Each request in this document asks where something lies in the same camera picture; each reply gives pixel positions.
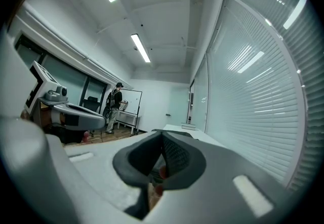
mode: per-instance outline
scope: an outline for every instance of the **white ceiling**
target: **white ceiling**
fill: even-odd
[[[134,50],[139,34],[153,67],[188,67],[196,51],[203,0],[71,0],[89,27],[110,37],[134,67],[145,62]]]

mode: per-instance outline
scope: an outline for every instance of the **door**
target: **door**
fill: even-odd
[[[174,87],[171,89],[167,123],[180,126],[186,123],[189,102],[188,87]]]

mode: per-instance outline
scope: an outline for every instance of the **backpack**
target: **backpack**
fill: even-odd
[[[112,91],[109,93],[108,97],[107,97],[107,101],[106,101],[106,105],[109,106],[110,108],[114,107],[115,105],[115,95],[120,92],[120,91]]]

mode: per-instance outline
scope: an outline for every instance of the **black chair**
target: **black chair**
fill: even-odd
[[[98,102],[98,98],[96,97],[88,97],[88,99],[83,99],[82,105],[83,107],[94,112],[97,112],[98,108],[100,107],[100,103]]]

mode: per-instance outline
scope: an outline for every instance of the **white machine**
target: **white machine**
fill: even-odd
[[[25,109],[38,126],[42,126],[41,107],[43,103],[51,109],[52,125],[56,128],[70,130],[68,132],[70,136],[73,136],[72,131],[80,130],[84,132],[104,127],[105,119],[102,115],[68,102],[68,90],[61,86],[46,68],[34,61],[30,72],[37,79],[37,83],[30,92]],[[64,123],[60,119],[61,114],[64,116]],[[64,139],[65,142],[69,140],[73,142],[81,141],[81,139],[77,138],[76,140],[73,137],[65,137]]]

